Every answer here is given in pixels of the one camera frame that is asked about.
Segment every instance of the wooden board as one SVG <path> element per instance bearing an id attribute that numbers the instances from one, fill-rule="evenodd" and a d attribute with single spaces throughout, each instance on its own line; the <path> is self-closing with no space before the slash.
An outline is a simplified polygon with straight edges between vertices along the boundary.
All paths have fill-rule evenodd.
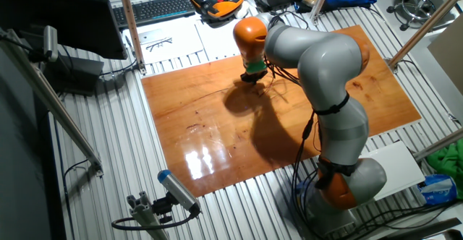
<path id="1" fill-rule="evenodd" d="M 367 69 L 347 84 L 365 107 L 370 135 L 420 119 L 362 28 L 337 32 L 370 46 Z M 167 166 L 197 197 L 293 163 L 301 143 L 312 112 L 302 89 L 269 74 L 245 84 L 243 72 L 235 56 L 142 80 Z M 315 133 L 305 145 L 304 158 L 319 154 Z"/>

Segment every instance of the aluminum profile table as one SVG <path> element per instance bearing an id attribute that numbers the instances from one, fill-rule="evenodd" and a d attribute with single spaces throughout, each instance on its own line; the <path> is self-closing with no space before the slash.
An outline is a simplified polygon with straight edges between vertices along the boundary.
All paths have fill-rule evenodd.
<path id="1" fill-rule="evenodd" d="M 112 4 L 120 6 L 117 1 L 112 1 Z M 251 7 L 249 13 L 256 15 L 258 12 Z M 302 17 L 311 30 L 332 31 L 361 25 L 384 58 L 392 57 L 402 46 L 381 16 L 366 9 L 325 13 L 320 16 L 317 26 L 310 23 L 307 14 Z M 286 14 L 283 18 L 291 26 L 306 28 L 305 23 L 292 14 Z M 141 79 L 239 54 L 230 38 L 221 40 L 220 49 L 213 46 L 217 35 L 232 30 L 234 22 L 213 29 L 202 22 L 198 15 L 188 20 L 197 29 L 203 42 L 203 51 L 146 64 L 145 76 L 137 70 L 108 74 L 101 78 L 94 96 L 69 94 L 65 97 L 64 105 L 91 146 L 100 153 L 105 171 L 104 176 L 98 178 L 89 169 L 89 164 L 85 163 L 70 171 L 66 177 L 70 216 L 76 239 L 150 239 L 144 231 L 126 232 L 111 227 L 113 220 L 129 217 L 126 196 L 146 191 L 154 200 L 164 197 L 166 193 L 157 181 L 158 172 L 167 168 L 166 161 Z M 132 55 L 125 61 L 118 61 L 102 59 L 94 53 L 78 49 L 68 50 L 71 56 L 104 62 L 104 72 L 121 69 L 135 60 Z M 420 112 L 422 120 L 370 137 L 363 149 L 364 153 L 397 140 L 403 141 L 411 150 L 420 151 L 459 128 L 448 117 L 447 107 L 419 67 L 399 63 L 395 77 Z M 85 157 L 52 115 L 50 125 L 56 170 L 62 174 Z M 306 160 L 300 169 L 300 177 L 304 178 L 313 169 L 313 162 Z M 423 172 L 429 174 L 431 171 L 423 166 Z M 309 236 L 308 232 L 296 227 L 293 222 L 295 212 L 289 203 L 291 176 L 292 168 L 288 166 L 199 197 L 203 214 L 198 219 L 167 229 L 166 232 L 171 239 L 301 239 L 300 233 Z M 58 178 L 67 238 L 73 239 L 63 181 L 61 176 Z M 417 196 L 407 189 L 359 207 L 354 213 L 360 221 L 367 221 L 383 211 L 417 206 Z M 172 215 L 174 221 L 188 216 L 181 207 L 174 207 Z M 379 219 L 391 216 L 389 213 Z M 345 228 L 347 232 L 352 229 L 351 226 Z M 344 234 L 341 230 L 330 237 L 335 239 Z"/>

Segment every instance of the monitor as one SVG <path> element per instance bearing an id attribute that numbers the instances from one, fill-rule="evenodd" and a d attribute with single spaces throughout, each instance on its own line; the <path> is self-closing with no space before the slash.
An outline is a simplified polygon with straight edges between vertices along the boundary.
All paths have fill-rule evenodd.
<path id="1" fill-rule="evenodd" d="M 43 34 L 57 29 L 58 43 L 94 52 L 106 59 L 126 59 L 109 0 L 0 0 L 0 27 Z"/>

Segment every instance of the keyboard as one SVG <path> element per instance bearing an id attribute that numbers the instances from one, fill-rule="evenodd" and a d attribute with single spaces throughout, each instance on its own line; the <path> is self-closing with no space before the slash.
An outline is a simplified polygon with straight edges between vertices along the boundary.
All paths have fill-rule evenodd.
<path id="1" fill-rule="evenodd" d="M 178 17 L 187 17 L 195 13 L 190 0 L 155 0 L 132 5 L 137 26 L 143 26 L 172 20 Z M 123 7 L 113 9 L 117 27 L 123 30 L 128 27 Z"/>

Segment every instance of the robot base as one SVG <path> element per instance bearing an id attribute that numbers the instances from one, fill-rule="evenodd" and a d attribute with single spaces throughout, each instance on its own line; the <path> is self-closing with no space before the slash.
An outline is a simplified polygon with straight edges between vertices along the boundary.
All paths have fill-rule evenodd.
<path id="1" fill-rule="evenodd" d="M 356 223 L 357 219 L 350 210 L 344 210 L 337 214 L 318 213 L 309 219 L 309 224 L 316 233 L 321 236 Z"/>
<path id="2" fill-rule="evenodd" d="M 357 219 L 350 210 L 337 210 L 331 207 L 323 198 L 320 191 L 315 188 L 315 183 L 311 183 L 307 189 L 306 217 L 312 230 L 321 236 L 325 236 L 333 231 L 357 223 Z"/>

